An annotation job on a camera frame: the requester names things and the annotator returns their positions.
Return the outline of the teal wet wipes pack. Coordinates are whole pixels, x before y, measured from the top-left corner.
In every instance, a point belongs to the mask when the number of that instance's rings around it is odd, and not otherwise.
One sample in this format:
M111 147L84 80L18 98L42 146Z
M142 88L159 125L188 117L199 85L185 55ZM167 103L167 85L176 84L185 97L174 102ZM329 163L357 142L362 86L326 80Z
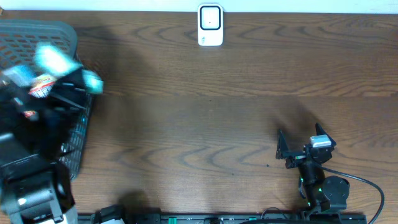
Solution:
M37 44L34 63L57 80L63 79L65 83L70 80L76 87L91 94L103 92L104 83L95 72L85 69L82 63L50 43Z

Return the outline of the orange snack bag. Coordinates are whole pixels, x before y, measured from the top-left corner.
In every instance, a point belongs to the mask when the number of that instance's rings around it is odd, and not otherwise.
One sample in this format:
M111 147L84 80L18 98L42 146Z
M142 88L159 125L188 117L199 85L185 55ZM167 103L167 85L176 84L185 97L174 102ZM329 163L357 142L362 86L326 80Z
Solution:
M29 94L36 98L46 98L56 81L57 79L53 75L44 73L34 79ZM39 119L38 112L34 110L25 111L24 115L31 121L37 121Z

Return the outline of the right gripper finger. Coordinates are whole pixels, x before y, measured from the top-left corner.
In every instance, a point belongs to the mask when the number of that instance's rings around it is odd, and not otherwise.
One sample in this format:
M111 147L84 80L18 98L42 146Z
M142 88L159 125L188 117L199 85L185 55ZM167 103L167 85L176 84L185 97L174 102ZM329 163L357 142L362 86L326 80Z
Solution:
M331 145L332 145L332 146L336 146L335 140L322 128L322 126L320 125L320 123L316 123L316 124L315 124L315 130L316 130L317 136L321 136L321 135L326 135L326 136L328 136L329 140L331 141Z
M290 156L289 147L285 140L284 134L281 129L277 131L277 149L276 149L276 159L286 159Z

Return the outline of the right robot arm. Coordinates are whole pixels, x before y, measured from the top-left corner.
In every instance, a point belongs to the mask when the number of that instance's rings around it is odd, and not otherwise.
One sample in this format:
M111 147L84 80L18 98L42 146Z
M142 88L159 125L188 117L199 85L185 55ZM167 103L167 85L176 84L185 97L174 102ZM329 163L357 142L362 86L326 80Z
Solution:
M322 164L332 158L336 142L320 124L315 129L316 135L300 151L291 151L283 132L278 130L275 158L285 160L286 168L299 170L299 192L314 213L340 212L347 208L350 184L344 178L325 175Z

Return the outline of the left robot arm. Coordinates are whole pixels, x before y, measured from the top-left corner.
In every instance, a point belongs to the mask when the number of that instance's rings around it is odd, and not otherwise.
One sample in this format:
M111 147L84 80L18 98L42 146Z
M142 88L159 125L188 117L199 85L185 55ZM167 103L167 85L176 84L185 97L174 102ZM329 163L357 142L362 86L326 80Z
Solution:
M92 95L87 70L30 87L1 90L1 209L11 223L79 223L71 181L80 169Z

